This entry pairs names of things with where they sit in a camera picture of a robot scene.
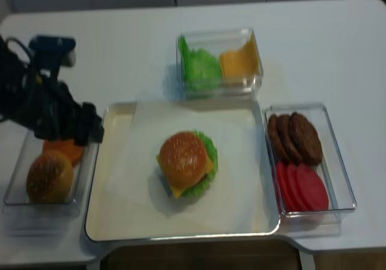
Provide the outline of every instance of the toy hamburger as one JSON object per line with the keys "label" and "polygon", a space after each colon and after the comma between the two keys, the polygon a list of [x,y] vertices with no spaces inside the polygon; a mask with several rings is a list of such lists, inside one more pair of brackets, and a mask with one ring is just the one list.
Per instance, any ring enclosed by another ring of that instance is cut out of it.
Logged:
{"label": "toy hamburger", "polygon": [[218,170],[217,149],[200,131],[169,137],[156,158],[175,198],[201,195]]}

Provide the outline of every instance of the white tray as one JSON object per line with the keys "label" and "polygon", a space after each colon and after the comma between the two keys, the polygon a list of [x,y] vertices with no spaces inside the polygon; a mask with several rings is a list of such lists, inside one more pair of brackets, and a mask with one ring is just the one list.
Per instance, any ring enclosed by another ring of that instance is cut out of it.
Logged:
{"label": "white tray", "polygon": [[[246,127],[262,126],[260,108],[252,99],[206,99],[188,101],[184,107],[196,113]],[[273,234],[280,224],[271,168],[265,139],[261,147],[259,182],[252,227],[248,233],[214,233],[194,221],[171,222],[154,216],[145,207],[107,191],[110,173],[127,140],[136,104],[117,104],[108,108],[104,117],[105,135],[95,163],[92,190],[86,217],[86,234],[94,241],[127,240],[133,243],[190,239],[227,239],[232,237]]]}

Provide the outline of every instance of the white paper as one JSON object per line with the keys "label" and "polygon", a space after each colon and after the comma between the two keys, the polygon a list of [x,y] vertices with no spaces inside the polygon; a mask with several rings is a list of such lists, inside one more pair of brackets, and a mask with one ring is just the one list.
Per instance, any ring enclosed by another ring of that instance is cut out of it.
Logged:
{"label": "white paper", "polygon": [[[218,172],[202,196],[174,199],[156,155],[169,136],[186,130],[202,131],[213,140]],[[261,140],[262,131],[256,128],[227,124],[166,102],[138,103],[107,190],[168,219],[190,219],[224,233],[248,232],[256,205]]]}

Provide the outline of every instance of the food tray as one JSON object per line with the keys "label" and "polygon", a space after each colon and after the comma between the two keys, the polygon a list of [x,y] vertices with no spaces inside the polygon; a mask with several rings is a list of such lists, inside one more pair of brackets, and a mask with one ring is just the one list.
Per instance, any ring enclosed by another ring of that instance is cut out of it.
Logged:
{"label": "food tray", "polygon": [[77,216],[79,214],[77,201],[81,194],[79,181],[83,171],[83,163],[88,155],[88,148],[84,149],[82,161],[74,167],[74,178],[67,198],[63,203],[36,204],[30,203],[25,183],[29,168],[33,161],[42,153],[44,140],[34,137],[32,131],[27,132],[19,158],[4,196],[3,212],[12,214],[23,213],[23,217],[40,218],[42,216]]}
{"label": "food tray", "polygon": [[230,96],[230,95],[245,95],[258,90],[261,87],[263,68],[261,65],[261,59],[256,44],[255,34],[251,28],[240,28],[234,30],[218,30],[210,32],[194,32],[194,33],[182,33],[189,48],[198,50],[205,49],[209,51],[213,56],[219,58],[220,54],[229,50],[238,50],[251,38],[255,45],[256,58],[258,61],[258,72],[251,76],[235,77],[227,80],[227,83],[223,79],[219,81],[195,81],[196,85],[202,85],[203,87],[214,86],[213,89],[205,90],[192,90],[184,82],[184,66],[181,58],[181,54],[178,48],[179,37],[177,38],[176,56],[177,56],[177,83],[178,88],[182,92],[185,98],[198,98],[205,96]]}
{"label": "food tray", "polygon": [[322,163],[314,168],[314,171],[321,178],[329,198],[329,208],[327,211],[320,212],[288,212],[284,206],[282,193],[276,175],[275,164],[278,162],[275,156],[270,139],[266,134],[268,152],[271,160],[271,169],[276,192],[278,193],[278,203],[283,217],[283,222],[302,222],[305,224],[339,224],[344,214],[356,209],[356,200],[352,192],[346,168],[335,139],[332,125],[323,104],[303,104],[303,105],[285,105],[271,106],[264,110],[264,125],[267,132],[268,120],[271,115],[282,115],[291,113],[300,113],[304,115],[310,123],[313,124],[318,132],[322,145],[323,160]]}
{"label": "food tray", "polygon": [[[263,135],[260,109],[251,99],[201,99],[184,102],[183,106],[194,110],[203,119],[216,117],[227,123],[259,127]],[[166,240],[178,242],[200,238],[263,236],[278,229],[280,215],[264,142],[256,145],[261,147],[261,162],[259,182],[256,185],[255,215],[248,233],[213,233],[193,221],[186,220],[176,224],[174,220],[171,222],[162,215],[155,219],[140,204],[108,191],[110,175],[116,166],[117,156],[124,148],[135,110],[136,104],[117,104],[109,107],[104,116],[104,140],[95,163],[85,223],[86,234],[91,240],[126,240],[127,243]]]}

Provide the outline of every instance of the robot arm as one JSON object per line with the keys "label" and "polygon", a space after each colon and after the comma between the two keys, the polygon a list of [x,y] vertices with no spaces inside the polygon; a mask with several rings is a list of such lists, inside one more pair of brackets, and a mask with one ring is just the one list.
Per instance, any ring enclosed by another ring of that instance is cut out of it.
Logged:
{"label": "robot arm", "polygon": [[[30,62],[20,61],[8,42],[19,44]],[[16,39],[0,37],[0,122],[10,119],[40,139],[101,143],[104,129],[95,106],[76,103],[67,85],[57,81],[74,48],[75,40],[69,38],[39,36],[27,49]]]}

